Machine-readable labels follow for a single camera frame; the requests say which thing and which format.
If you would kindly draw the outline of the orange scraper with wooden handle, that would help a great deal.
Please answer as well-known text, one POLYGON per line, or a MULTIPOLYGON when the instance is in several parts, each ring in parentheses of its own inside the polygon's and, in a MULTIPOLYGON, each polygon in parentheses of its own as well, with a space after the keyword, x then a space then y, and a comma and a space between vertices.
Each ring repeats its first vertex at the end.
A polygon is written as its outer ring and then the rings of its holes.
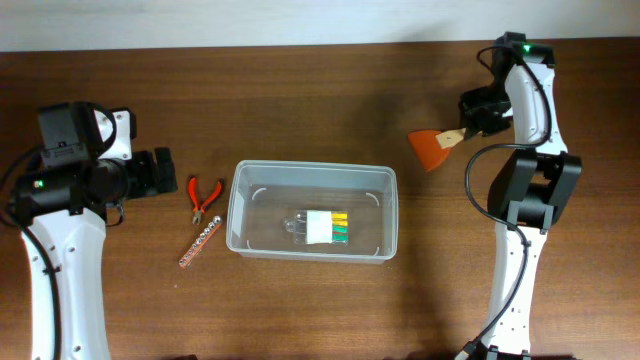
POLYGON ((430 172, 448 158, 452 148, 464 140, 466 129, 417 130, 408 134, 408 141, 423 169, 430 172))

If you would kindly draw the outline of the orange handled cutting pliers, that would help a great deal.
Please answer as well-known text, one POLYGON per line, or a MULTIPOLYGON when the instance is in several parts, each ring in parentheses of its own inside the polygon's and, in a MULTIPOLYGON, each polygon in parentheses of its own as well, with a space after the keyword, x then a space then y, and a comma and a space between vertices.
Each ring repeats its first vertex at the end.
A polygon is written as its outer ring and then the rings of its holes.
POLYGON ((196 176, 191 176, 188 180, 187 191, 193 205, 192 223, 198 225, 201 223, 203 215, 208 211, 210 206, 222 195, 224 190, 224 180, 220 178, 213 191, 206 197, 202 197, 199 193, 199 182, 196 176))

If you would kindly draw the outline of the orange socket bit rail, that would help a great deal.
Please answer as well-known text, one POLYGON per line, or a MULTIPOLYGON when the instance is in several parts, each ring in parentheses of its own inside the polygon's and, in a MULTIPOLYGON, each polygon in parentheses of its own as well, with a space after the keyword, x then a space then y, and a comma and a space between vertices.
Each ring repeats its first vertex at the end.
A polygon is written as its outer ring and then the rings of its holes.
POLYGON ((189 249, 180 258, 178 264, 182 269, 190 266, 193 259, 202 251, 209 239, 220 229, 223 218, 216 215, 213 220, 204 228, 198 237, 190 245, 189 249))

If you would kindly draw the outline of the clear case of screwdrivers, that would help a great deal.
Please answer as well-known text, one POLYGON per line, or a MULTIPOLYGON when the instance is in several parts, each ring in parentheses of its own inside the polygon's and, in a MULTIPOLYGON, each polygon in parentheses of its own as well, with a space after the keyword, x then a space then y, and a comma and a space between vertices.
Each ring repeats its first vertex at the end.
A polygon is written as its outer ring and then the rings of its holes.
POLYGON ((346 211, 299 210, 285 221, 285 230, 293 235, 296 244, 347 245, 349 216, 346 211))

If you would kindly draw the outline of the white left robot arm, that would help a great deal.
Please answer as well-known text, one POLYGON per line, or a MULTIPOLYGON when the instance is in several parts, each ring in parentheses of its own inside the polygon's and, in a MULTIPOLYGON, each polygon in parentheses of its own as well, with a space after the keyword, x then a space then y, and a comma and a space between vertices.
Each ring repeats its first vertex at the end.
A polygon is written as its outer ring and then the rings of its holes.
POLYGON ((31 279, 34 359, 107 359, 102 253, 107 213, 178 189, 166 147, 133 151, 135 114, 91 102, 40 109, 41 144, 25 153, 7 215, 31 279))

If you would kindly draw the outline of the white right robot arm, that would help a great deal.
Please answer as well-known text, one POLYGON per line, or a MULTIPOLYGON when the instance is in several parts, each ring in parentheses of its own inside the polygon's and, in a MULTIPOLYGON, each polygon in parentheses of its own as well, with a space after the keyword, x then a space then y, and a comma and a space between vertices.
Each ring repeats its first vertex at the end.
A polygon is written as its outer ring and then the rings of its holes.
POLYGON ((537 267, 549 230, 582 174, 562 139, 554 105, 551 47, 505 32, 487 47, 490 85, 463 93, 465 138, 513 129, 511 155, 493 180, 487 204, 474 207, 495 223, 496 262, 488 316, 460 359, 528 359, 537 267))

